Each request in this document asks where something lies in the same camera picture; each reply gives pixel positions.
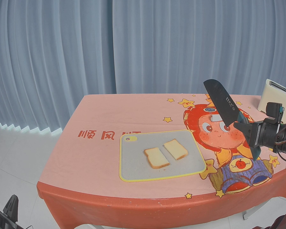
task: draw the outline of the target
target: knife blade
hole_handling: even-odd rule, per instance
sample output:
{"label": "knife blade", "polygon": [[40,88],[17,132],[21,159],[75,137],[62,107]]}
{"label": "knife blade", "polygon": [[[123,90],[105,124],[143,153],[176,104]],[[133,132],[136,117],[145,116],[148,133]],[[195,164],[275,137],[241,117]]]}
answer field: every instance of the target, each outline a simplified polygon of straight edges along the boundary
{"label": "knife blade", "polygon": [[237,121],[240,111],[223,85],[214,79],[206,80],[203,84],[225,125]]}

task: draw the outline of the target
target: cartoon girl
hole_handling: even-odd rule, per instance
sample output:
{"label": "cartoon girl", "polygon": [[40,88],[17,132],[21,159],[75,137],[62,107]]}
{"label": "cartoon girl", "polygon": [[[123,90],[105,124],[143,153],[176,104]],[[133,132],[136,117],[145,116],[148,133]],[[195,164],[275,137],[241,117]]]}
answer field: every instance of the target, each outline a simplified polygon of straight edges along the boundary
{"label": "cartoon girl", "polygon": [[[215,153],[218,169],[209,173],[213,187],[224,194],[233,194],[271,179],[274,172],[269,161],[260,158],[254,161],[242,132],[233,125],[226,127],[210,98],[207,101],[210,104],[185,110],[183,120],[196,141]],[[254,122],[246,112],[241,112]]]}

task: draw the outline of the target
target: cartoon eye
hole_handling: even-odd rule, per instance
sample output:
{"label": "cartoon eye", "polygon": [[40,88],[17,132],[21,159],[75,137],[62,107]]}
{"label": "cartoon eye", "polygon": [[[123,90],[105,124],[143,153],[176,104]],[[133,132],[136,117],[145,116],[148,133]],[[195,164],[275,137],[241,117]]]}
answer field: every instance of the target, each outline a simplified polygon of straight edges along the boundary
{"label": "cartoon eye", "polygon": [[225,123],[223,121],[219,122],[219,126],[220,126],[220,129],[222,129],[224,132],[228,132],[230,131],[230,127],[226,127]]}
{"label": "cartoon eye", "polygon": [[206,122],[203,122],[202,128],[205,132],[211,132],[213,130],[212,126]]}

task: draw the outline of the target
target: table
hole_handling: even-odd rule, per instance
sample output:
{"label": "table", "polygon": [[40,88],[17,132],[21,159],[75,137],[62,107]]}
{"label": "table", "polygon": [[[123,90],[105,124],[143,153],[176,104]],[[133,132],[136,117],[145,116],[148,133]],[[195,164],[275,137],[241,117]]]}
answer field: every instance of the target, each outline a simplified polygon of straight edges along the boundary
{"label": "table", "polygon": [[[257,110],[260,96],[232,98],[250,120],[266,117]],[[286,162],[266,147],[253,162],[243,135],[211,122],[214,114],[206,94],[87,95],[50,155],[37,184],[39,197],[62,229],[181,227],[286,197]],[[143,182],[119,177],[123,134],[184,129],[199,143],[206,171]]]}

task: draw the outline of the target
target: cartoon face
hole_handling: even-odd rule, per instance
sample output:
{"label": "cartoon face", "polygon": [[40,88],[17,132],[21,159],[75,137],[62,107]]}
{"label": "cartoon face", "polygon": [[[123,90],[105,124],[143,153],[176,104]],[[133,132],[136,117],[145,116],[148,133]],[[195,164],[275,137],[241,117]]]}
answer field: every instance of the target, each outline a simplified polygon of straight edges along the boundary
{"label": "cartoon face", "polygon": [[200,139],[207,145],[223,149],[238,147],[245,141],[244,135],[233,125],[226,127],[223,121],[211,121],[211,114],[199,118]]}

